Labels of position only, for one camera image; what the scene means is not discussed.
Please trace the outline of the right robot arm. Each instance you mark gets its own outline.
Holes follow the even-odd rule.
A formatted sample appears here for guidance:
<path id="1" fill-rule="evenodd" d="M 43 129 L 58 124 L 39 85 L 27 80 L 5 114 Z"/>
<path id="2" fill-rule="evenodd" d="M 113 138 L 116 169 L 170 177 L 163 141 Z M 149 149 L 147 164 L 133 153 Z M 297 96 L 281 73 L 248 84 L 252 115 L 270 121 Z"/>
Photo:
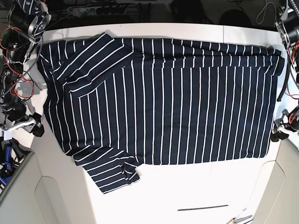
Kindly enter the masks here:
<path id="1" fill-rule="evenodd" d="M 17 85 L 28 83 L 31 89 L 37 87 L 24 64 L 30 59 L 35 49 L 40 57 L 43 47 L 43 33 L 47 28 L 51 15 L 43 0 L 13 0 L 7 15 L 9 26 L 0 36 L 0 109 L 4 120 L 0 125 L 0 136 L 4 140 L 12 139 L 12 132 L 23 128 L 36 137 L 41 137 L 44 127 L 41 115 L 27 115 L 28 96 L 18 93 Z"/>

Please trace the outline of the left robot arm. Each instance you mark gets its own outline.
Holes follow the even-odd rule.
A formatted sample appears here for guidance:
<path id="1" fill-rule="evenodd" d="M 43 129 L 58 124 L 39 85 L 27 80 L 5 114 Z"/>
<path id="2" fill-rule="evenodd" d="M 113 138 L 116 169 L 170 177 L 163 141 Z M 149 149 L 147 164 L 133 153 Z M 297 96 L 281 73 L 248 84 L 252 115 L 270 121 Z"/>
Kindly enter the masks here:
<path id="1" fill-rule="evenodd" d="M 299 2 L 297 0 L 280 0 L 277 10 L 275 26 L 287 53 L 285 80 L 277 101 L 281 101 L 284 94 L 298 101 L 299 98 L 290 93 L 289 79 L 293 80 L 296 88 L 299 87 Z M 290 134 L 298 132 L 299 107 L 296 106 L 290 112 L 284 109 L 282 116 L 274 121 L 271 141 L 285 140 Z"/>

